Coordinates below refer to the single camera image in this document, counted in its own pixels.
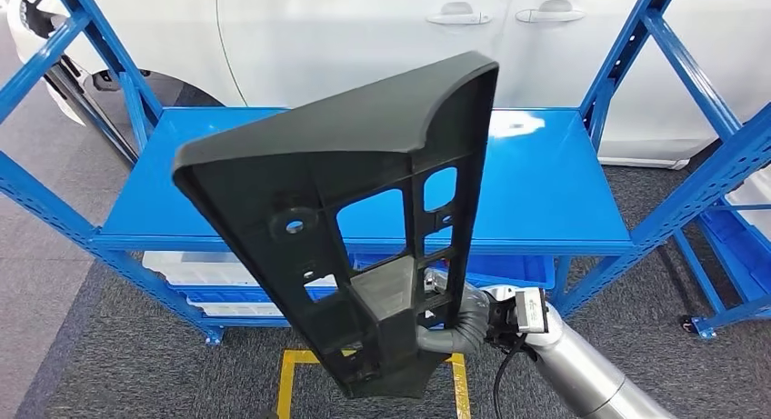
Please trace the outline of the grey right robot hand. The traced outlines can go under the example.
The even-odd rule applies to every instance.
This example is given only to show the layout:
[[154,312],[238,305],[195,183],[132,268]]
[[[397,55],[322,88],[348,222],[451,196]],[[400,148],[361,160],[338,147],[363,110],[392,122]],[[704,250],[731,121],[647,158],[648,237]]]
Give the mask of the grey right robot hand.
[[[447,272],[427,268],[425,270],[425,290],[427,292],[447,293],[450,296],[450,280]],[[486,322],[489,310],[489,300],[485,293],[474,285],[464,282],[463,292],[457,302],[456,312],[452,312],[450,304],[441,308],[440,314],[444,320],[445,328],[463,326],[482,326]]]

